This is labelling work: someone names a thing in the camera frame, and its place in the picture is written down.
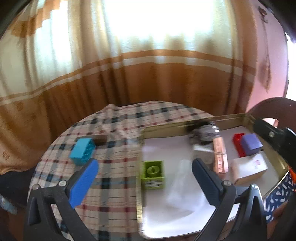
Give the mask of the copper pink case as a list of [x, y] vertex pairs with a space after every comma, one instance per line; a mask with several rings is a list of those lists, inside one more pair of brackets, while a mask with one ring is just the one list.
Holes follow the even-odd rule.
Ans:
[[214, 164], [213, 170], [218, 175], [224, 175], [228, 172], [228, 158], [224, 139], [222, 137], [216, 137], [213, 139], [214, 148]]

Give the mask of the purple block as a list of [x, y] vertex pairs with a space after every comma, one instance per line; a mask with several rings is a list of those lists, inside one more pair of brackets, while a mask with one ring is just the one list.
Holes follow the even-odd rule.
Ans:
[[247, 156], [254, 155], [263, 148], [263, 144], [255, 133], [243, 135], [240, 144]]

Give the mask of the white box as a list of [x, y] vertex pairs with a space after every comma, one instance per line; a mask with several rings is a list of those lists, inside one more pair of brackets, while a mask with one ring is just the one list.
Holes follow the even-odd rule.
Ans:
[[236, 158], [232, 161], [232, 180], [235, 185], [241, 185], [260, 178], [267, 170], [266, 155], [260, 151], [257, 154]]

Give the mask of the blue toy brick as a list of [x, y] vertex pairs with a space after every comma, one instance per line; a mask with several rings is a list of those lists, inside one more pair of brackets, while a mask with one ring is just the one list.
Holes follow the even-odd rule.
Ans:
[[95, 143], [92, 138], [79, 138], [71, 153], [69, 158], [77, 166], [83, 166], [91, 158], [95, 150]]

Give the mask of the red toy brick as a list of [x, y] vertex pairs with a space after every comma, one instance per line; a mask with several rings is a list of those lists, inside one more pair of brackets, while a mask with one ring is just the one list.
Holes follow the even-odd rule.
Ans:
[[245, 151], [241, 145], [241, 139], [245, 135], [245, 133], [236, 133], [233, 136], [232, 142], [238, 152], [239, 157], [246, 157]]

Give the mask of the brown comb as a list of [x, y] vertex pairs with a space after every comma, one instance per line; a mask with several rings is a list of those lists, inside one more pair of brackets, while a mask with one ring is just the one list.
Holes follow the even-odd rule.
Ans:
[[92, 139], [95, 146], [103, 146], [103, 145], [106, 145], [106, 142], [107, 142], [106, 135], [94, 135]]

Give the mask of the green toy brick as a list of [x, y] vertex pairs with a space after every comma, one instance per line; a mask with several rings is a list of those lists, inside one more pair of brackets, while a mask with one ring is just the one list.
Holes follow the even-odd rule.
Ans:
[[164, 161], [143, 161], [141, 182], [144, 190], [163, 189], [166, 182]]

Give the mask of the wooden chair back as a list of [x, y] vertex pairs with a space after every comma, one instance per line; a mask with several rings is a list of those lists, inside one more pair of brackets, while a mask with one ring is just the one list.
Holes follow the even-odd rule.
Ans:
[[291, 99], [273, 97], [263, 100], [252, 107], [248, 114], [255, 121], [261, 118], [275, 128], [289, 128], [295, 132], [295, 101]]

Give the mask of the plaid tablecloth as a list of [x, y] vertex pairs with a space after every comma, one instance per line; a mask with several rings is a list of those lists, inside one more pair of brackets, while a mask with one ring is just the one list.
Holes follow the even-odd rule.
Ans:
[[99, 172], [77, 213], [97, 240], [141, 240], [137, 227], [136, 163], [143, 128], [207, 118], [198, 108], [179, 103], [149, 101], [127, 106], [110, 104], [63, 132], [41, 157], [31, 184], [55, 186], [79, 170], [69, 155], [75, 139], [105, 134], [107, 142], [93, 157]]

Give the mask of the gold metal tray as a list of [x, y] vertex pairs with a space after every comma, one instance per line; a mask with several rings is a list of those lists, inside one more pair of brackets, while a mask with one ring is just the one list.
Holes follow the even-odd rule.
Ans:
[[[229, 166], [238, 158], [232, 142], [235, 133], [252, 133], [255, 119], [249, 114], [231, 114], [149, 126], [141, 131], [137, 158], [137, 224], [138, 233], [148, 240], [181, 238], [201, 231], [213, 214], [191, 168], [194, 154], [188, 128], [201, 121], [214, 122], [224, 138]], [[262, 197], [267, 197], [285, 179], [288, 167], [284, 159], [262, 138], [262, 154], [267, 170], [261, 177], [245, 182], [255, 183]], [[163, 161], [164, 181], [144, 184], [145, 161]]]

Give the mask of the navy patterned cushion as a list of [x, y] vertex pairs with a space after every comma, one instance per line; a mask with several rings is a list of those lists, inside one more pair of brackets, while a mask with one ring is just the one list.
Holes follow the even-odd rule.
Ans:
[[281, 204], [288, 201], [292, 192], [295, 192], [295, 173], [290, 171], [289, 174], [284, 177], [280, 185], [278, 185], [264, 201], [267, 223], [270, 223], [273, 220], [274, 211], [281, 206]]

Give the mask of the beige orange curtain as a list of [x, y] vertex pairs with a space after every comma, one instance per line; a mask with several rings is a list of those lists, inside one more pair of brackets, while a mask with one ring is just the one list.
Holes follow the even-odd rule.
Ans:
[[244, 112], [256, 29], [250, 1], [30, 2], [1, 37], [1, 173], [109, 104]]

